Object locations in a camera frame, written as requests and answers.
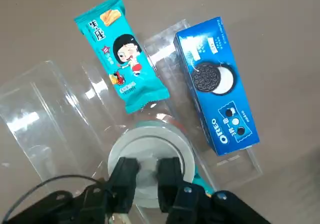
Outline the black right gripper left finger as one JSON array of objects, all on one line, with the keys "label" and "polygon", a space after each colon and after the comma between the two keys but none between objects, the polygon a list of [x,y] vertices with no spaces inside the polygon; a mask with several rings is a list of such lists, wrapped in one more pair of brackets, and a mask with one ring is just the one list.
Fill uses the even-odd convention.
[{"label": "black right gripper left finger", "polygon": [[[62,175],[33,187],[8,210],[8,224],[103,224],[113,214],[128,214],[136,190],[140,165],[135,158],[119,158],[108,180],[95,180],[82,175]],[[69,191],[55,191],[40,199],[14,217],[12,212],[33,192],[52,181],[81,178],[92,182],[74,196]]]}]

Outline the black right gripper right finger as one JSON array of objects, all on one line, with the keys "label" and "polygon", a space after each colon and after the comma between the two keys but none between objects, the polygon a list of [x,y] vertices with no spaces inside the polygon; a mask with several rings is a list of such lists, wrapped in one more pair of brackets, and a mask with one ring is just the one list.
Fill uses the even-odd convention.
[{"label": "black right gripper right finger", "polygon": [[167,224],[268,224],[264,217],[229,191],[207,196],[202,186],[183,180],[178,157],[157,162],[157,195]]}]

